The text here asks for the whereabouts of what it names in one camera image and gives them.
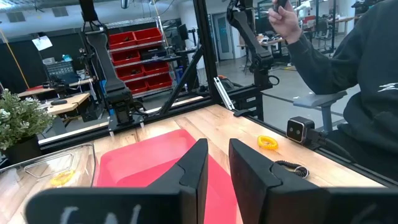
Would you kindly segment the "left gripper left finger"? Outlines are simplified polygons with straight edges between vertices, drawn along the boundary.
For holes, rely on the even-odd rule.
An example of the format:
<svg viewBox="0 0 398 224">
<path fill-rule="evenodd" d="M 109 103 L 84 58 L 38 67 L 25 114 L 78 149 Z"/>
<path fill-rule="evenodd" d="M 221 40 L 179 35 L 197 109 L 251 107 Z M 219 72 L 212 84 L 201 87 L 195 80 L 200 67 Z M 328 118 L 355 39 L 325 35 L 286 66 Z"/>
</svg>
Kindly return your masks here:
<svg viewBox="0 0 398 224">
<path fill-rule="evenodd" d="M 147 187 L 65 187 L 35 194 L 28 223 L 203 223 L 208 141 L 199 139 Z"/>
</svg>

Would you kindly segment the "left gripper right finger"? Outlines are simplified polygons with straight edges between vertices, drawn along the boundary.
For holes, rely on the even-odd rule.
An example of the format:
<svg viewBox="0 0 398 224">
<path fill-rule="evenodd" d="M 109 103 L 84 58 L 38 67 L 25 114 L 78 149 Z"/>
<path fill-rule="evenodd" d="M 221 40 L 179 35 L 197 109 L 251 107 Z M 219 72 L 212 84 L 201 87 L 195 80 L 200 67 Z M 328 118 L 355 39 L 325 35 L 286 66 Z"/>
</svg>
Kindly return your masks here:
<svg viewBox="0 0 398 224">
<path fill-rule="evenodd" d="M 244 223 L 397 223 L 396 189 L 319 187 L 238 139 L 229 164 Z"/>
</svg>

